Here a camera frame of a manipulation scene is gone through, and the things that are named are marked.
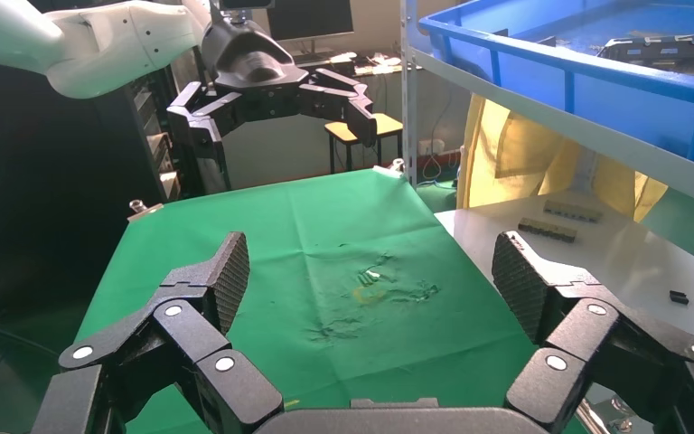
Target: wall outlet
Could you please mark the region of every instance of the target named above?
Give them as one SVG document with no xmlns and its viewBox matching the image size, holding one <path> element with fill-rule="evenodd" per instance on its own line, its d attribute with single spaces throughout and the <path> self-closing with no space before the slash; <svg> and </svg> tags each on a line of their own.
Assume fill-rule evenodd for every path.
<svg viewBox="0 0 694 434">
<path fill-rule="evenodd" d="M 431 154 L 438 156 L 443 153 L 443 149 L 445 149 L 445 142 L 439 138 L 435 140 L 420 140 L 418 154 L 420 156 L 429 156 Z"/>
</svg>

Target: white table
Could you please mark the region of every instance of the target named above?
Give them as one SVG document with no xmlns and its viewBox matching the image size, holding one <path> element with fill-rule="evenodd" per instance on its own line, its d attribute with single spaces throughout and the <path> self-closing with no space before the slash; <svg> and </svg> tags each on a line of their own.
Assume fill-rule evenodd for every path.
<svg viewBox="0 0 694 434">
<path fill-rule="evenodd" d="M 585 206 L 604 215 L 599 223 L 555 216 L 543 211 L 548 199 Z M 694 334 L 694 256 L 595 197 L 568 191 L 469 210 L 439 212 L 436 217 L 492 283 L 496 236 L 503 231 L 516 231 L 521 218 L 576 229 L 578 235 L 572 244 L 525 231 L 520 235 L 542 258 L 585 268 L 627 306 L 644 310 Z M 672 302 L 669 299 L 672 289 L 686 293 L 689 304 Z M 610 391 L 595 386 L 587 398 L 598 402 L 610 396 Z M 646 422 L 633 422 L 633 434 L 650 431 Z"/>
</svg>

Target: wrist of robot arm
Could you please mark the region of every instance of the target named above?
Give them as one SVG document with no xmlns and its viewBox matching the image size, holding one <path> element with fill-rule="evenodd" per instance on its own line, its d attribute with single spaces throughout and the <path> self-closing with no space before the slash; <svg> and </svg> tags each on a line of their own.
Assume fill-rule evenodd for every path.
<svg viewBox="0 0 694 434">
<path fill-rule="evenodd" d="M 185 2 L 40 14 L 26 0 L 0 0 L 0 64 L 41 73 L 70 98 L 102 95 L 200 45 L 209 11 Z"/>
</svg>

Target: green tablecloth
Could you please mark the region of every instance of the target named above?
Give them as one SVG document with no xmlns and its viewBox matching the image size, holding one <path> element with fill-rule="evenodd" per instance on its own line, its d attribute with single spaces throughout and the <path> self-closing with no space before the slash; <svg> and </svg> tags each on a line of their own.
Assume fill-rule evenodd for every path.
<svg viewBox="0 0 694 434">
<path fill-rule="evenodd" d="M 140 308 L 169 270 L 209 258 L 228 231 L 246 233 L 251 260 L 230 340 L 288 409 L 420 397 L 500 406 L 533 352 L 408 184 L 372 171 L 172 203 L 131 223 L 79 338 Z M 174 387 L 128 427 L 206 432 Z"/>
</svg>

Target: black cabinet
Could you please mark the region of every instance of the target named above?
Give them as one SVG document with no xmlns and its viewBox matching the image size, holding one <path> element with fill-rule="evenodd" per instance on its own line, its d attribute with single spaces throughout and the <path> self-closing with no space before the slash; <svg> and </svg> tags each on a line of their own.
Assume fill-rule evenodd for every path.
<svg viewBox="0 0 694 434">
<path fill-rule="evenodd" d="M 42 75 L 0 66 L 0 309 L 88 297 L 129 201 L 166 202 L 142 91 L 69 99 Z"/>
</svg>

